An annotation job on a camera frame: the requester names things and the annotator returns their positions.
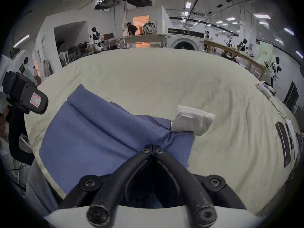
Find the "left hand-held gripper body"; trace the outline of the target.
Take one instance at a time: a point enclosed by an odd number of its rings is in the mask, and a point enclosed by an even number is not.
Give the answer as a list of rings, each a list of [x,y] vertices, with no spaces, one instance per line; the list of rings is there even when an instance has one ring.
[[[26,84],[25,77],[25,63],[24,60],[26,51],[20,51],[14,57],[14,59],[10,59],[5,55],[2,55],[1,65],[0,65],[0,86],[1,92],[4,92],[2,83],[8,84],[9,86],[13,84],[13,92],[9,92],[8,96],[11,97],[20,97],[22,91]],[[5,80],[6,73],[12,71],[12,77],[9,77],[8,80]]]

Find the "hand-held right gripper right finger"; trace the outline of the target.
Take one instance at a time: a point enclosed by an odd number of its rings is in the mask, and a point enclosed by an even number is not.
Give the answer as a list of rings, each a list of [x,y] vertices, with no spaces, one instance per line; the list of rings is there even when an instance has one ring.
[[[211,227],[215,223],[218,217],[215,204],[224,208],[246,210],[241,199],[223,177],[192,174],[162,149],[155,151],[154,158],[179,186],[180,195],[183,196],[194,227]]]

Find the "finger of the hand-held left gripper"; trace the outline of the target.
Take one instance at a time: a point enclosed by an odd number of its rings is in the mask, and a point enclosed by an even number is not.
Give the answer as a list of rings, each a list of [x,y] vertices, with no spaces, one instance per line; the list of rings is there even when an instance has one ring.
[[[35,159],[34,154],[27,153],[19,147],[21,134],[27,136],[24,113],[16,110],[13,106],[8,106],[8,110],[6,121],[9,123],[8,141],[10,155],[13,159],[31,166]]]
[[[35,82],[15,73],[16,83],[13,89],[13,98],[25,108],[26,112],[32,111],[38,115],[43,115],[48,107],[48,97],[40,91]]]

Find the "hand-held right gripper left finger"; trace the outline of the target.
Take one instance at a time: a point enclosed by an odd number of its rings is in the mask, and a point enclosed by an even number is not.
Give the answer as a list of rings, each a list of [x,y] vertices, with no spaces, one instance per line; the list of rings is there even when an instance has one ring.
[[[117,207],[130,179],[151,160],[149,149],[143,149],[124,162],[112,174],[85,175],[59,204],[59,209],[89,205],[86,219],[92,226],[113,226]]]

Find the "person's left hand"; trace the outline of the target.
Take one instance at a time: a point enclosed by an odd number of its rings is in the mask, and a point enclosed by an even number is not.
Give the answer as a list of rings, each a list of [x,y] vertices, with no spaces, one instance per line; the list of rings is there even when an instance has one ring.
[[[7,111],[4,113],[0,114],[0,137],[2,139],[5,138],[5,129],[6,129],[6,116],[7,116]]]

